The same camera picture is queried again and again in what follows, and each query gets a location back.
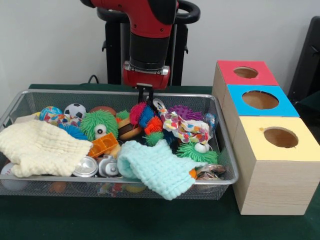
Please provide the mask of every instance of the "wooden box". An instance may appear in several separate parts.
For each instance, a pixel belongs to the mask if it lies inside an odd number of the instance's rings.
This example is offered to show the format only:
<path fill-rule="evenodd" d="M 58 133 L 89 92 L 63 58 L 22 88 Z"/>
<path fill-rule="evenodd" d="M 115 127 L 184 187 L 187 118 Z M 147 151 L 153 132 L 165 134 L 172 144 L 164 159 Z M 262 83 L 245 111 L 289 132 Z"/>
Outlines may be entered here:
<path fill-rule="evenodd" d="M 279 86 L 230 85 L 226 87 L 222 113 L 233 143 L 239 116 L 299 117 Z"/>
<path fill-rule="evenodd" d="M 320 146 L 299 117 L 240 116 L 233 185 L 242 215 L 303 215 L 320 180 Z"/>
<path fill-rule="evenodd" d="M 278 86 L 275 77 L 263 61 L 224 61 L 216 63 L 212 95 L 223 106 L 227 85 Z"/>

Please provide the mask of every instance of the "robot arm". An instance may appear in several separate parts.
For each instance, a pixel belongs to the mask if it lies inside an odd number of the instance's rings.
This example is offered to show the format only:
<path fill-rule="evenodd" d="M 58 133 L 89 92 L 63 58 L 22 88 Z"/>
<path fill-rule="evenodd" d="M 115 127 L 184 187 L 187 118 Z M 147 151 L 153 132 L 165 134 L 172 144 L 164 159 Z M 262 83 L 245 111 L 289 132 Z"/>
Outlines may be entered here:
<path fill-rule="evenodd" d="M 130 20 L 130 61 L 124 63 L 124 83 L 164 89 L 170 77 L 165 66 L 177 0 L 81 0 L 88 7 L 124 12 Z"/>

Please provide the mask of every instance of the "wire mesh basket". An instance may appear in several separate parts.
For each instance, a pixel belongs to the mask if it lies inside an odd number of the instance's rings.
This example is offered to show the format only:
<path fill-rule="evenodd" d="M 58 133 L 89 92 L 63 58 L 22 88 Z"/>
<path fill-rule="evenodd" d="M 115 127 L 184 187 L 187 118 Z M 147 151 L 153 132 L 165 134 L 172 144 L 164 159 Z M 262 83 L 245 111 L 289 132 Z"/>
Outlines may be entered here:
<path fill-rule="evenodd" d="M 137 96 L 136 92 L 26 90 L 15 97 L 0 119 L 0 131 L 13 124 L 18 117 L 40 112 L 47 106 L 63 110 L 69 104 L 79 103 L 87 110 L 96 106 L 109 106 L 117 112 L 129 111 L 137 103 Z M 213 96 L 205 94 L 155 93 L 154 97 L 161 99 L 167 108 L 184 105 L 195 112 L 217 116 L 217 127 L 209 144 L 218 153 L 218 164 L 223 165 L 226 172 L 221 176 L 222 179 L 197 180 L 178 199 L 219 200 L 228 186 L 238 180 L 238 169 L 219 103 Z M 6 163 L 8 163 L 6 156 L 0 153 L 0 169 Z M 0 174 L 0 195 L 162 198 L 135 179 L 75 176 L 17 178 L 14 175 L 4 174 Z"/>

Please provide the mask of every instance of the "green tablecloth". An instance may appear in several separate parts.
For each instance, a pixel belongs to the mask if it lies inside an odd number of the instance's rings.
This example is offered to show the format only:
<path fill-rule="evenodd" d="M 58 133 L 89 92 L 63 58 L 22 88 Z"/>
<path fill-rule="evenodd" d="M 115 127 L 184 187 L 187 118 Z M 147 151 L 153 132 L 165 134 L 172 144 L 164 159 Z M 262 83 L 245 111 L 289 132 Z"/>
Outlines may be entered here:
<path fill-rule="evenodd" d="M 33 89 L 130 91 L 106 84 Z M 210 94 L 210 87 L 166 92 Z M 319 240 L 320 187 L 304 216 L 241 216 L 232 187 L 219 201 L 0 196 L 0 239 Z"/>

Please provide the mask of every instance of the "white wall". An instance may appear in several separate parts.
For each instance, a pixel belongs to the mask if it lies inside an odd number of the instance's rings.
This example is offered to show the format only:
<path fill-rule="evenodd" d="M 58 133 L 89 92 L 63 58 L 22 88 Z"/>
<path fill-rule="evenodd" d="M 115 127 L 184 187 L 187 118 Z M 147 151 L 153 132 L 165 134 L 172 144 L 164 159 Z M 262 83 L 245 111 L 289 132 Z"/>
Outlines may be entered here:
<path fill-rule="evenodd" d="M 212 85 L 218 59 L 266 61 L 287 91 L 319 0 L 193 0 L 183 85 Z M 79 0 L 0 0 L 0 114 L 31 83 L 106 82 L 104 22 Z"/>
<path fill-rule="evenodd" d="M 310 20 L 320 0 L 192 0 L 200 21 L 189 25 L 184 85 L 212 85 L 217 60 L 265 61 L 289 90 Z"/>

